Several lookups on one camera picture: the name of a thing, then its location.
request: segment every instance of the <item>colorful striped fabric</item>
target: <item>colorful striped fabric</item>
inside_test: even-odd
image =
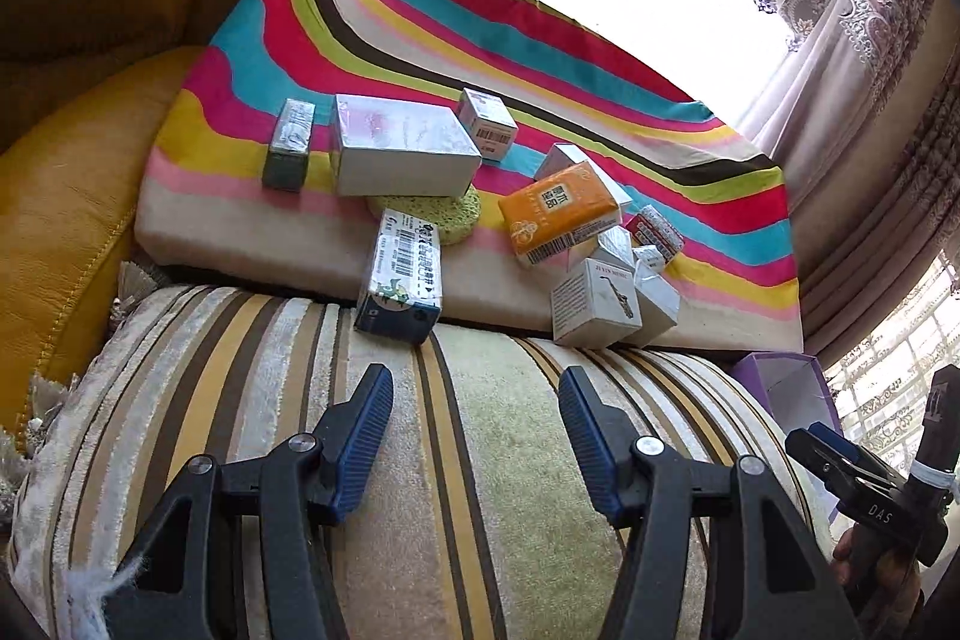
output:
[[[456,104],[503,97],[520,126],[474,185],[482,215],[445,250],[445,316],[549,329],[560,263],[524,271],[496,200],[531,181],[552,143],[587,150],[685,236],[666,272],[685,297],[662,343],[802,347],[784,178],[662,76],[533,0],[241,0],[200,57],[147,168],[137,235],[160,263],[352,298],[374,221],[336,199],[328,116],[337,92]],[[299,196],[264,191],[265,143],[287,97],[317,105]]]

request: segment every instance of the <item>green sponge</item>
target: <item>green sponge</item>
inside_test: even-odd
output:
[[[446,196],[368,196],[367,206],[375,218],[384,210],[397,210],[429,220],[440,229],[440,244],[457,244],[470,236],[480,220],[480,194],[470,186],[460,199]]]

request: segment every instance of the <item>blue gripper pad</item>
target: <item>blue gripper pad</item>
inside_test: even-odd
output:
[[[813,437],[819,439],[820,442],[827,443],[827,445],[832,447],[837,453],[840,453],[840,455],[846,458],[851,464],[856,464],[860,461],[860,453],[856,445],[843,437],[842,434],[834,432],[834,430],[830,429],[826,424],[820,421],[814,421],[808,426],[807,431],[813,434]]]
[[[627,413],[600,401],[583,367],[570,366],[560,375],[557,395],[560,417],[593,509],[619,528],[624,506],[618,494],[618,462],[622,464],[625,456],[629,469],[630,445],[637,430]]]
[[[372,363],[352,397],[333,405],[314,429],[323,443],[324,482],[332,478],[334,483],[328,509],[338,524],[363,498],[393,408],[394,377],[384,365]]]

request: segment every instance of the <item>yellow leather armchair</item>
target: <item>yellow leather armchair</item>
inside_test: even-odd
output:
[[[0,426],[104,338],[144,163],[237,0],[0,0]]]

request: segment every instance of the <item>orange box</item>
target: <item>orange box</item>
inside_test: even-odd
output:
[[[588,163],[500,199],[517,258],[540,263],[620,223],[620,207]]]

